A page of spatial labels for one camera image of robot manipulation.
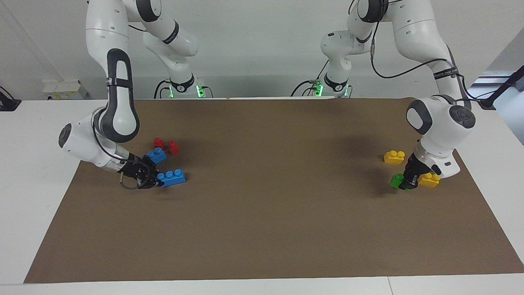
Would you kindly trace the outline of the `brown table mat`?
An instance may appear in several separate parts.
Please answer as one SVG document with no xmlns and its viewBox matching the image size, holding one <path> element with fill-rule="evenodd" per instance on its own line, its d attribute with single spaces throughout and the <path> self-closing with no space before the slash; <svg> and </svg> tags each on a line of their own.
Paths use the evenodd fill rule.
<svg viewBox="0 0 524 295">
<path fill-rule="evenodd" d="M 127 190 L 81 162 L 26 283 L 522 273 L 464 162 L 435 188 L 390 187 L 419 135 L 411 98 L 143 100 L 125 146 L 178 143 L 187 181 Z"/>
</svg>

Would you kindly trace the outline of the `blue three-stud toy block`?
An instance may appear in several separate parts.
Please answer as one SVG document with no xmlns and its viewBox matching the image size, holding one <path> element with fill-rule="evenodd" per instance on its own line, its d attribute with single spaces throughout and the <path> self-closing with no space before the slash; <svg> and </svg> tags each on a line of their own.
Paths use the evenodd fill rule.
<svg viewBox="0 0 524 295">
<path fill-rule="evenodd" d="M 160 147 L 156 147 L 153 151 L 150 151 L 146 154 L 146 156 L 154 163 L 155 165 L 159 164 L 160 162 L 163 162 L 165 159 L 167 159 L 167 156 L 165 155 L 165 152 Z"/>
<path fill-rule="evenodd" d="M 185 183 L 185 172 L 182 169 L 169 170 L 167 172 L 160 172 L 157 175 L 157 181 L 160 187 L 169 187 L 177 184 Z"/>
</svg>

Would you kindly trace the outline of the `white wall box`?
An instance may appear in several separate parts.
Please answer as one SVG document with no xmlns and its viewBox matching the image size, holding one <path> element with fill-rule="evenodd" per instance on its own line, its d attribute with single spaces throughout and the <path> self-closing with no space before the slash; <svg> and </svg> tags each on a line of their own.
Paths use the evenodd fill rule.
<svg viewBox="0 0 524 295">
<path fill-rule="evenodd" d="M 86 88 L 78 79 L 43 79 L 42 83 L 45 100 L 84 100 L 88 97 Z"/>
</svg>

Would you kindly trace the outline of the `yellow two-stud toy block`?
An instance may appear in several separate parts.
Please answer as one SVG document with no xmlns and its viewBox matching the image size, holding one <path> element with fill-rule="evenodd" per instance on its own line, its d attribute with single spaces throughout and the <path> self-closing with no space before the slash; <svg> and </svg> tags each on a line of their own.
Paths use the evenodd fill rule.
<svg viewBox="0 0 524 295">
<path fill-rule="evenodd" d="M 418 184 L 427 187 L 436 187 L 439 185 L 441 177 L 439 175 L 427 172 L 421 175 L 418 179 Z"/>
<path fill-rule="evenodd" d="M 383 160 L 385 163 L 397 165 L 404 162 L 405 156 L 404 151 L 390 150 L 385 153 Z"/>
</svg>

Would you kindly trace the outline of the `black table clamp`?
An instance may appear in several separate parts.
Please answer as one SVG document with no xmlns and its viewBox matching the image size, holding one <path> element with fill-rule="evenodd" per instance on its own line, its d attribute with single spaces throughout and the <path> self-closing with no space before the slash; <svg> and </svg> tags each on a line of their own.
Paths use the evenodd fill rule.
<svg viewBox="0 0 524 295">
<path fill-rule="evenodd" d="M 0 111 L 15 111 L 20 104 L 20 99 L 15 99 L 9 91 L 0 86 Z"/>
</svg>

